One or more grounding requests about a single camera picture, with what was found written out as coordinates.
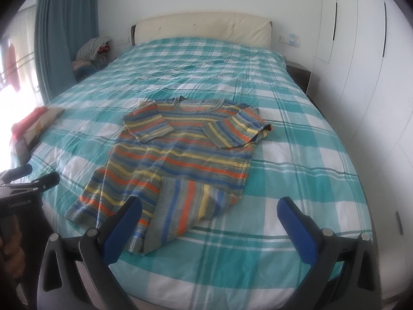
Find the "wardrobe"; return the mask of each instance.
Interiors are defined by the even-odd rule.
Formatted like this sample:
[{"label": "wardrobe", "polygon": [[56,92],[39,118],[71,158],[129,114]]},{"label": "wardrobe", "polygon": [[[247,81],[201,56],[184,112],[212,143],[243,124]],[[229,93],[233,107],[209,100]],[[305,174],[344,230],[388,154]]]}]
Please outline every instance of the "wardrobe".
[{"label": "wardrobe", "polygon": [[383,298],[413,277],[413,30],[393,0],[322,0],[307,95],[359,175]]}]

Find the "plaid bed sheet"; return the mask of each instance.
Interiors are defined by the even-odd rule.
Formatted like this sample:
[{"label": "plaid bed sheet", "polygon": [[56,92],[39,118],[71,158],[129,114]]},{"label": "plaid bed sheet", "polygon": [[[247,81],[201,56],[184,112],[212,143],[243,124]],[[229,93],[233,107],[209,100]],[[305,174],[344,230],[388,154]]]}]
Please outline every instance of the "plaid bed sheet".
[{"label": "plaid bed sheet", "polygon": [[247,103],[274,132],[255,148],[243,199],[228,213],[146,256],[124,252],[111,265],[127,293],[173,309],[282,306],[309,269],[277,219],[284,196],[319,227],[343,236],[371,233],[364,194],[343,145],[287,74],[282,56],[199,38],[131,47],[53,100],[65,112],[42,136],[26,180],[52,170],[61,174],[60,184],[43,198],[56,231],[83,233],[63,215],[105,164],[121,117],[146,99],[178,95]]}]

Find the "dark nightstand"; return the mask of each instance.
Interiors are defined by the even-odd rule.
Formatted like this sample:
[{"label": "dark nightstand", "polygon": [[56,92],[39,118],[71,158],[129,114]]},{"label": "dark nightstand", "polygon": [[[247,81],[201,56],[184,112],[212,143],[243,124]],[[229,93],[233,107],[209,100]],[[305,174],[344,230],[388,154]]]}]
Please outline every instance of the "dark nightstand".
[{"label": "dark nightstand", "polygon": [[285,61],[285,63],[287,66],[287,72],[291,76],[292,80],[294,80],[303,92],[306,93],[311,72],[298,63],[294,63],[292,61]]}]

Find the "metal screw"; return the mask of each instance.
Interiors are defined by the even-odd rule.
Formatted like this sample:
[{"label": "metal screw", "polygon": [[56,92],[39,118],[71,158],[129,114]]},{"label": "metal screw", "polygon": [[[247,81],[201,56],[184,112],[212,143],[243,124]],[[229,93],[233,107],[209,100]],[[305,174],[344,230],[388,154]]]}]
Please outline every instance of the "metal screw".
[{"label": "metal screw", "polygon": [[59,235],[57,233],[53,233],[49,239],[50,241],[56,241],[59,238]]},{"label": "metal screw", "polygon": [[366,240],[366,241],[369,241],[369,240],[370,240],[370,236],[369,236],[367,233],[363,233],[363,234],[361,235],[361,238],[362,238],[363,240]]},{"label": "metal screw", "polygon": [[323,229],[323,234],[325,236],[332,236],[334,233],[331,229]]},{"label": "metal screw", "polygon": [[98,233],[98,229],[88,229],[86,235],[89,237],[93,237]]}]

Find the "beige headboard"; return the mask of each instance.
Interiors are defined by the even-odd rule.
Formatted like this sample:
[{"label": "beige headboard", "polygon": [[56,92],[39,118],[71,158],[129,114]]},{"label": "beige headboard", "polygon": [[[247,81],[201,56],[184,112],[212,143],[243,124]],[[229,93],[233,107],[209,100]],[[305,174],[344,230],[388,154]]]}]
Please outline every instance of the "beige headboard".
[{"label": "beige headboard", "polygon": [[157,16],[131,28],[132,45],[170,37],[202,37],[271,49],[272,22],[230,12],[197,12]]}]

